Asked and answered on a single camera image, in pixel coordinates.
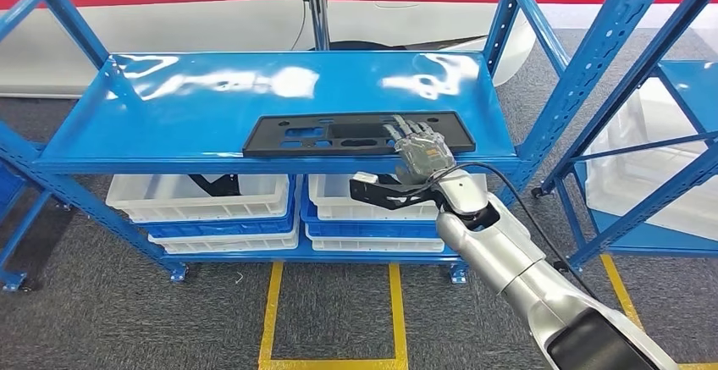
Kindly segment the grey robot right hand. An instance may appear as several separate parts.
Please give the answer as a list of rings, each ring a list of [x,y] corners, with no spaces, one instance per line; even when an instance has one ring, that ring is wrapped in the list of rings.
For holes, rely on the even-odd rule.
[[[393,123],[384,124],[404,166],[395,168],[397,179],[406,185],[423,184],[435,174],[456,166],[445,138],[426,122],[406,120],[393,114]]]

